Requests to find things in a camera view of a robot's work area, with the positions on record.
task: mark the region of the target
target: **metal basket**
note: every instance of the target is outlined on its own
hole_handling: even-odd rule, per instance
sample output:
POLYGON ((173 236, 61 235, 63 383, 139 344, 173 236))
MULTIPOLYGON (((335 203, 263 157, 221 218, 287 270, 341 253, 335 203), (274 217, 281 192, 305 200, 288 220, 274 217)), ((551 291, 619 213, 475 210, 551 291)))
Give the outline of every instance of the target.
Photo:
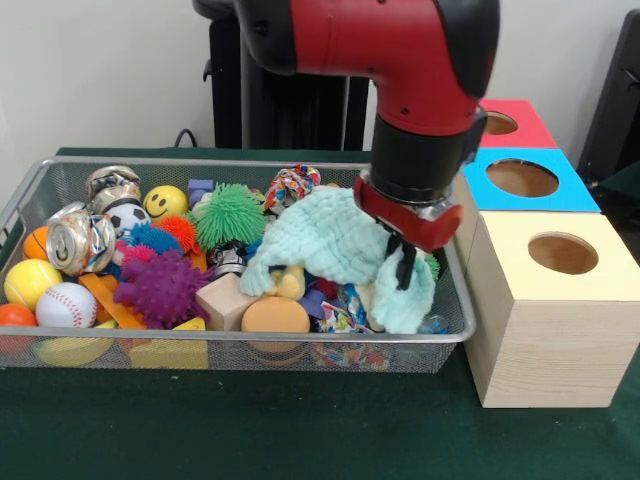
MULTIPOLYGON (((163 184, 186 186, 190 178, 245 183, 264 191, 290 164, 256 161, 53 157, 34 165, 0 215, 2 280, 22 260, 22 240, 58 209, 86 199, 84 181, 99 167, 130 165, 143 192, 163 184)), ((310 163, 323 182, 349 186, 364 165, 310 163)), ((0 366, 179 368, 435 373, 457 343, 475 330, 473 309, 455 248, 437 282, 433 313, 449 325, 445 335, 256 334, 74 328, 5 327, 0 366)))

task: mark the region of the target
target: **circular hole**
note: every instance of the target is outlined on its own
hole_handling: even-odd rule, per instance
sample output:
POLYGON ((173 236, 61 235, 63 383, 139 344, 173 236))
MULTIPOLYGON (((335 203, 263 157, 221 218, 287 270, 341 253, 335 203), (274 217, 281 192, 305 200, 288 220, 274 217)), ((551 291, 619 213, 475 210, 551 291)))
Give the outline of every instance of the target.
POLYGON ((526 160, 510 158, 487 167, 489 180, 500 190, 520 197, 546 197, 558 189, 558 177, 526 160))
POLYGON ((518 129, 516 121, 500 112, 487 112, 487 127, 484 133, 488 135, 506 135, 518 129))
POLYGON ((598 264, 598 253, 568 233, 544 233, 529 242, 529 255, 543 267, 569 275, 587 273, 598 264))

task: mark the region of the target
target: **shape sorter box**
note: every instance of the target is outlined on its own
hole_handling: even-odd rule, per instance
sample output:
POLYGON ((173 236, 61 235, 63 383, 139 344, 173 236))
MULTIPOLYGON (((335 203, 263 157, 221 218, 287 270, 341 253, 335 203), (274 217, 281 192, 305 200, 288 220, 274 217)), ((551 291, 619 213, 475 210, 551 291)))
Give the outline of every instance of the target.
POLYGON ((562 150, 481 148, 453 182, 464 217, 455 235, 463 271, 479 211, 591 212, 600 208, 562 150))
POLYGON ((640 268, 606 217, 481 212, 467 280, 484 407, 611 403, 640 340, 640 268))
POLYGON ((488 116, 480 147, 558 148, 527 100, 485 99, 480 105, 488 116))

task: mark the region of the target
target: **purple spiky ball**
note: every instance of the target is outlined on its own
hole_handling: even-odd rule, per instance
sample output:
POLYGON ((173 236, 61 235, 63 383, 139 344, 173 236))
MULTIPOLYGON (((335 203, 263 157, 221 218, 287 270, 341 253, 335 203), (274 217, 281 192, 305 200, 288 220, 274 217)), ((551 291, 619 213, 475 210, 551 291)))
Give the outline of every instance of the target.
POLYGON ((195 297, 211 281, 212 273, 193 268, 175 250, 148 263, 132 259, 123 268, 124 277, 132 281, 118 285, 114 300, 133 305, 136 313, 144 315, 147 327, 170 329, 195 316, 208 317, 195 297))

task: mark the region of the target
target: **crushed aluminum can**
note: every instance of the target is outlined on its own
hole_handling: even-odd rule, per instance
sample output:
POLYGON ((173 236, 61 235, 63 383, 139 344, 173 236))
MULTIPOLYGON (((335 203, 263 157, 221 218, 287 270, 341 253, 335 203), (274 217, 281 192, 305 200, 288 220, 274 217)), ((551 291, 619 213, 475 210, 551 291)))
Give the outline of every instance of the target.
POLYGON ((140 202, 140 177, 129 167, 114 165, 96 170, 85 183, 92 213, 102 214, 115 202, 140 202))
POLYGON ((78 210, 49 223, 47 257, 67 275, 102 271, 111 261, 115 246, 115 229, 104 215, 78 210))
POLYGON ((242 258, 242 249, 245 244, 229 242, 217 246, 207 254, 207 264, 213 269, 213 280, 227 273, 235 273, 240 276, 247 268, 247 263, 242 258))
POLYGON ((61 208, 56 213, 51 215, 51 217, 49 217, 49 219, 47 220, 46 225, 49 226, 52 223, 57 222, 60 218, 64 217, 65 215, 67 215, 69 213, 78 212, 80 210, 85 210, 86 208, 87 208, 87 206, 82 202, 70 203, 66 207, 61 208))

